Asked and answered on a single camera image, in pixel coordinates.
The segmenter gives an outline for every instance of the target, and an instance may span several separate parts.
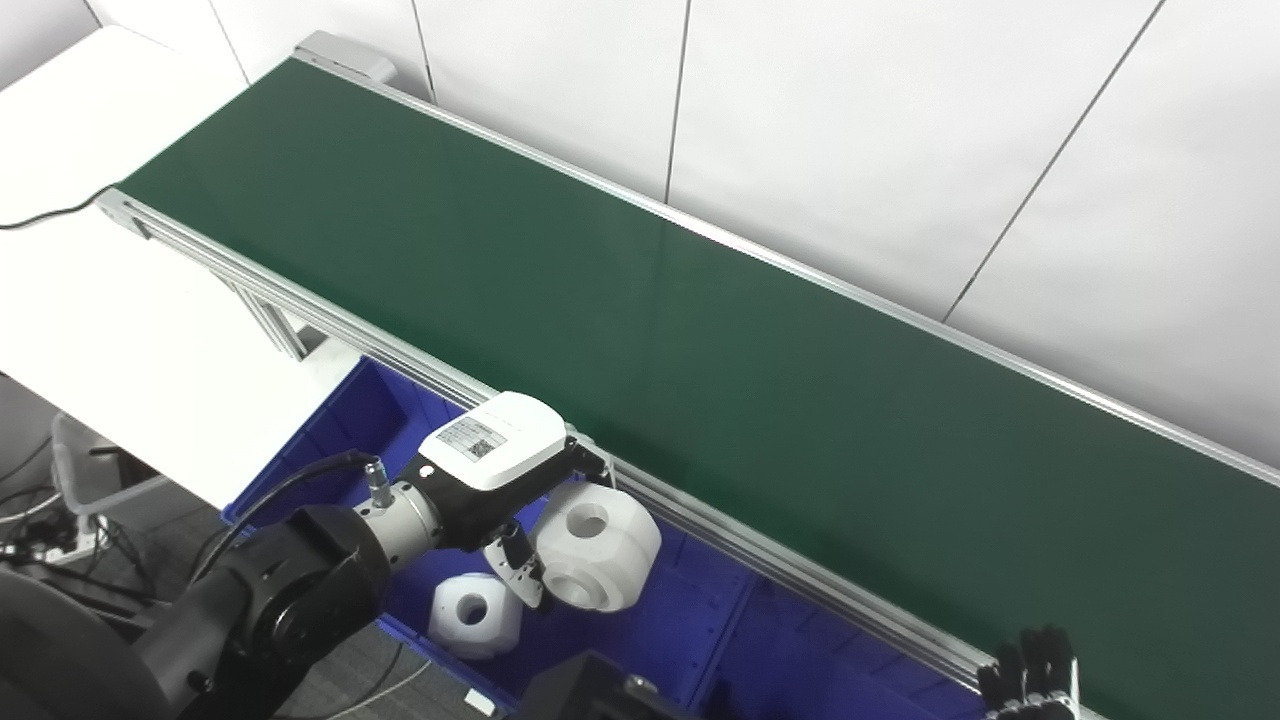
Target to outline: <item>floor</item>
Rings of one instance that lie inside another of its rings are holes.
[[[131,533],[152,574],[157,594],[173,600],[182,592],[197,550],[212,533],[225,529],[212,509],[204,509],[150,533]],[[95,577],[138,585],[134,571],[119,552],[102,557]],[[279,717],[326,719],[349,707],[387,670],[398,643],[376,628],[361,630],[320,661],[297,693],[280,708]],[[394,685],[422,666],[406,648],[381,684]],[[463,702],[467,688],[439,667],[428,667],[394,693],[347,715],[343,720],[481,720],[484,715]]]

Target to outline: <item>green conveyor belt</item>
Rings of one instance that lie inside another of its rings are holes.
[[[288,60],[122,190],[1116,720],[1280,717],[1280,489]]]

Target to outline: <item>conveyor belt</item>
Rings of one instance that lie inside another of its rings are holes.
[[[306,54],[105,205],[462,402],[541,397],[954,676],[1053,621],[1117,720],[1280,716],[1280,475],[950,328]]]

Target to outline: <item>white cylindrical part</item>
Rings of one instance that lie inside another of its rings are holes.
[[[488,573],[467,573],[435,587],[426,637],[462,660],[488,660],[516,647],[524,605]]]
[[[658,524],[640,502],[594,483],[556,488],[531,536],[547,589],[600,612],[636,603],[662,547]]]

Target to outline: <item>sticker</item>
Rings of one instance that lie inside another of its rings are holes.
[[[497,450],[507,438],[475,418],[462,418],[439,434],[440,442],[477,462]]]

